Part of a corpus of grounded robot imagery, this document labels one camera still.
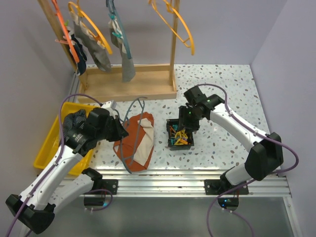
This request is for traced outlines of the aluminium rail frame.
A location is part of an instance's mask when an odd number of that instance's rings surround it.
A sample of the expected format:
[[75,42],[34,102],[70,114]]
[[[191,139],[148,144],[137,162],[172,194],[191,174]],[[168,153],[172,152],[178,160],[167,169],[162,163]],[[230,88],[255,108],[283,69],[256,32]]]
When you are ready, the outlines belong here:
[[[59,131],[59,146],[63,139],[63,131]],[[284,143],[280,143],[282,151],[286,149]],[[138,197],[159,197],[159,196],[201,196],[205,194],[204,180],[220,179],[222,173],[210,170],[143,170],[129,174],[124,170],[99,170],[95,169],[102,175],[102,179],[117,179],[117,194],[123,196],[136,195]],[[269,175],[282,173],[280,166]],[[61,181],[57,190],[72,183],[75,179],[68,179],[67,176]],[[256,180],[246,181],[248,186]],[[220,198],[228,195],[229,192],[238,190],[242,184],[232,188],[220,195],[214,195]]]

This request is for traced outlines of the wooden hanger rack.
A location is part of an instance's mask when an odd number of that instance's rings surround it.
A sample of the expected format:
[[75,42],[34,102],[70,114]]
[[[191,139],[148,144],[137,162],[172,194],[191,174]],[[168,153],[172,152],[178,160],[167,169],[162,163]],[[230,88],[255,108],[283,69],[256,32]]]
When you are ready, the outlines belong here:
[[[77,69],[77,56],[69,45],[70,40],[64,36],[65,26],[57,2],[40,0],[41,6],[58,43],[61,44],[73,70]],[[172,37],[171,56],[169,64],[136,65],[136,76],[131,82],[122,82],[119,78],[122,68],[114,66],[110,73],[105,73],[96,67],[89,67],[79,76],[79,93],[90,95],[102,102],[110,99],[116,101],[132,101],[137,97],[149,100],[175,99],[177,96],[174,61],[177,37]]]

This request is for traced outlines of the black clip box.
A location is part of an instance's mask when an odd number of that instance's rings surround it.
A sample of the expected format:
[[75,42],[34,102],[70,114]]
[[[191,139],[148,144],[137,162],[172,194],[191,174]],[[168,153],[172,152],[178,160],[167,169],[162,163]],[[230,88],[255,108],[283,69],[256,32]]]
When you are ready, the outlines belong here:
[[167,119],[166,120],[166,131],[168,135],[167,144],[170,150],[189,150],[194,146],[194,137],[191,131],[177,130],[178,119]]

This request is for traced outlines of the blue-grey hanger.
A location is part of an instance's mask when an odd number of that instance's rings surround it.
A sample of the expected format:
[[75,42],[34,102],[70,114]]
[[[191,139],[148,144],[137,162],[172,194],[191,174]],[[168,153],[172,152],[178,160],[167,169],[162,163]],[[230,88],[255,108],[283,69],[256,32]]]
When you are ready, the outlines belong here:
[[[145,109],[145,99],[147,99],[146,96],[140,96],[140,97],[137,97],[136,99],[134,99],[134,100],[130,103],[130,105],[129,105],[129,107],[128,107],[126,113],[125,113],[124,120],[122,121],[122,124],[123,124],[123,127],[124,127],[124,128],[127,128],[128,125],[129,125],[129,123],[128,123],[128,121],[127,121],[128,115],[129,115],[129,113],[130,113],[130,110],[131,110],[132,106],[135,104],[135,102],[138,102],[139,105],[140,105],[140,107],[141,107],[140,120],[143,118],[143,113],[144,113],[144,109]],[[127,157],[124,156],[123,148],[122,148],[122,146],[123,146],[123,139],[120,140],[120,144],[119,144],[119,150],[120,150],[120,155],[121,155],[121,161],[122,161],[122,163],[123,163],[124,168],[126,169],[126,171],[127,171],[129,174],[132,174],[132,171],[130,170],[130,168],[129,168],[128,165],[126,164],[126,160],[127,160],[127,159],[131,159],[130,164],[133,164],[133,162],[134,162],[134,156],[135,156],[135,153],[136,153],[136,145],[137,145],[137,141],[138,141],[138,137],[139,137],[139,132],[140,132],[140,124],[138,124],[138,127],[137,127],[136,138],[135,138],[135,143],[134,143],[132,155],[127,156]]]

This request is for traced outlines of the yellow plastic hanger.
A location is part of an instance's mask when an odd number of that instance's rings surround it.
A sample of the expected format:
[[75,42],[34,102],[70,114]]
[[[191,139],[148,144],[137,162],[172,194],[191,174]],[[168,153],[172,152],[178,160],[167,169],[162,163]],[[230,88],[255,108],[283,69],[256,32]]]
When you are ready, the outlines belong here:
[[[179,12],[180,1],[179,0],[162,0],[165,6],[165,11],[173,18],[173,23],[171,24],[164,15],[160,12],[158,8],[157,0],[149,0],[148,5],[154,10],[158,17],[163,21],[163,23],[170,29],[173,36],[175,36],[186,48],[190,50],[190,54],[195,55],[195,42],[190,28],[188,27],[186,21],[183,19]],[[185,35],[182,36],[178,33],[178,25],[181,25],[184,29]]]

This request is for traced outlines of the teal hanger with grey underwear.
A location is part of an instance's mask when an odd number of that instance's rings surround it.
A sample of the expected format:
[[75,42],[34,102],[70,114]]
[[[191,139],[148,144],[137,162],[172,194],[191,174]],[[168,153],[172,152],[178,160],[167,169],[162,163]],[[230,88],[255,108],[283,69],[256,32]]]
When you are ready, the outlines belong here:
[[106,0],[106,7],[109,11],[109,17],[114,22],[114,36],[116,36],[122,44],[122,51],[126,53],[128,59],[132,59],[128,39],[123,27],[123,24],[121,22],[121,19],[119,17],[119,13],[115,7],[114,0]]

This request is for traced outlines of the rust orange underwear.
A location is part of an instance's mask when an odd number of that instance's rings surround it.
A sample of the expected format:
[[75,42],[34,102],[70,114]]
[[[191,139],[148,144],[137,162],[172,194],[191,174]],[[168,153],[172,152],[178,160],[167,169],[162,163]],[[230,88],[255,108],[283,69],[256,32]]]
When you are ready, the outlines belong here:
[[[124,156],[130,156],[133,152],[133,147],[136,138],[138,124],[140,124],[140,132],[136,145],[136,153],[133,164],[130,164],[131,159],[126,160],[126,164],[132,172],[140,172],[146,170],[151,161],[154,151],[154,117],[152,114],[144,112],[143,118],[140,120],[140,114],[131,117],[128,120],[127,132],[129,135],[123,139],[123,153]],[[117,141],[113,145],[113,150],[117,157],[121,160],[120,142]]]

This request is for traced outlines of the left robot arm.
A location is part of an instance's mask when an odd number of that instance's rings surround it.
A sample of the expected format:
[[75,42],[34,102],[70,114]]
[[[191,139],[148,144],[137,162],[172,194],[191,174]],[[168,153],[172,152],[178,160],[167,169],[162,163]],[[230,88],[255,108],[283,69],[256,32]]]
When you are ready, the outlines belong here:
[[102,192],[102,175],[92,168],[84,169],[60,190],[57,187],[99,141],[115,142],[127,135],[116,110],[102,106],[90,111],[84,122],[67,132],[55,156],[36,180],[19,195],[11,194],[6,199],[14,220],[19,220],[35,234],[41,234],[68,203],[85,193]]

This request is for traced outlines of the orange hanger on rack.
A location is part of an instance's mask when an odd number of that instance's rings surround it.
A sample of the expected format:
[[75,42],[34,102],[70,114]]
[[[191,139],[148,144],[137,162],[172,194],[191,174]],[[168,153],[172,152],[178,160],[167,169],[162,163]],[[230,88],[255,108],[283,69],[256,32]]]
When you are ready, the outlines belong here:
[[79,60],[79,57],[78,57],[78,55],[77,55],[77,52],[76,52],[76,50],[75,50],[75,48],[74,48],[74,45],[72,44],[72,38],[69,36],[69,32],[68,32],[67,27],[66,27],[66,25],[65,25],[65,21],[64,21],[64,19],[63,19],[62,13],[61,13],[61,11],[60,11],[60,9],[59,9],[58,3],[57,3],[56,0],[51,0],[51,2],[52,2],[53,6],[54,6],[54,8],[55,8],[55,10],[56,10],[55,15],[57,16],[57,18],[58,18],[58,20],[59,20],[59,22],[60,22],[62,31],[63,31],[63,33],[64,33],[64,36],[63,36],[63,37],[64,37],[65,40],[66,40],[66,42],[64,42],[64,44],[67,44],[67,45],[69,46],[70,52],[71,52],[71,54],[72,54],[72,56],[73,56],[74,61],[75,61],[76,63],[78,63],[80,60]]

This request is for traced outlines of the grey underwear on yellow hanger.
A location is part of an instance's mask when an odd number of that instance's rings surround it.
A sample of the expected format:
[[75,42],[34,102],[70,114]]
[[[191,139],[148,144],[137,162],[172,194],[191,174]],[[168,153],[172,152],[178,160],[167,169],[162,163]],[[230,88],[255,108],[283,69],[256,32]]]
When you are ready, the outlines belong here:
[[84,26],[82,18],[72,12],[69,12],[69,15],[73,20],[75,36],[79,38],[82,44],[88,49],[98,69],[104,72],[110,72],[112,69],[111,63],[105,47],[94,39],[92,33],[88,31],[87,26]]

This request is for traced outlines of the yellow hanger on rack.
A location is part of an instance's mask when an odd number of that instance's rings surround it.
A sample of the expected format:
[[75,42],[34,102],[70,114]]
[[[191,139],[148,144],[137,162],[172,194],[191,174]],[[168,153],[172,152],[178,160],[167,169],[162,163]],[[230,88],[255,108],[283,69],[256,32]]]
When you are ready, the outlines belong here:
[[79,4],[79,0],[74,3],[72,1],[68,2],[68,10],[73,14],[76,14],[80,20],[84,20],[83,25],[87,28],[89,34],[94,38],[94,40],[102,47],[104,47],[107,52],[112,55],[113,51],[95,23],[90,19],[90,17],[82,10]]

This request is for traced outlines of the grey underwear on teal hanger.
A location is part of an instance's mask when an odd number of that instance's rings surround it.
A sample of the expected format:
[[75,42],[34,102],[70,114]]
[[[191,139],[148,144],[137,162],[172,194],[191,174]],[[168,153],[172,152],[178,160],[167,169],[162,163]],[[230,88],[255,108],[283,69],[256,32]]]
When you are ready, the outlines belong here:
[[135,68],[133,59],[128,59],[126,53],[122,51],[122,44],[121,41],[114,36],[114,22],[111,19],[109,21],[109,30],[111,36],[111,42],[114,46],[116,46],[121,55],[121,66],[122,66],[122,81],[123,82],[130,82],[135,77]]

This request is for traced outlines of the navy striped underwear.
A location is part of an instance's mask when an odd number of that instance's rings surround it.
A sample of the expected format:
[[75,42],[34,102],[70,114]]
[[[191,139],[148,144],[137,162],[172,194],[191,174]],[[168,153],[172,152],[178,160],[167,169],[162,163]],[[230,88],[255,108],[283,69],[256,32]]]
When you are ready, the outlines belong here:
[[75,113],[66,115],[62,123],[63,138],[65,139],[67,133],[73,128],[83,128],[83,123],[85,122],[86,118],[86,110],[84,109],[80,109]]

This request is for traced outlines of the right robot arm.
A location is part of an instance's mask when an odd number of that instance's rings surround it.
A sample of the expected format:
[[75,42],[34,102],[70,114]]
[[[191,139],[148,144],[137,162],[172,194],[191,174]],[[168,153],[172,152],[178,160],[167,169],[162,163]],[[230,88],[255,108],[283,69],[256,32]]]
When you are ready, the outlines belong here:
[[188,89],[184,97],[187,102],[179,108],[180,129],[197,131],[202,119],[210,120],[235,137],[248,152],[244,164],[225,171],[211,185],[216,194],[231,194],[251,179],[261,181],[283,164],[281,137],[252,126],[228,106],[226,98],[206,96],[198,86]]

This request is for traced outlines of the navy underwear on orange hanger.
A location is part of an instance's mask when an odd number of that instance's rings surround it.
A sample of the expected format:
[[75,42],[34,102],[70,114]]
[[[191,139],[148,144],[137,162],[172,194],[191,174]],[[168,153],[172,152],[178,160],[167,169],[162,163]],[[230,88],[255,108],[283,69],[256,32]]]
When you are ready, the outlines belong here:
[[85,52],[83,50],[82,44],[75,37],[74,30],[71,27],[69,27],[69,26],[67,26],[66,28],[68,30],[69,37],[72,40],[73,47],[74,47],[74,49],[75,49],[75,51],[77,53],[78,59],[79,59],[79,62],[76,63],[76,65],[77,65],[76,75],[77,76],[81,76],[86,71],[87,56],[86,56],[86,54],[85,54]]

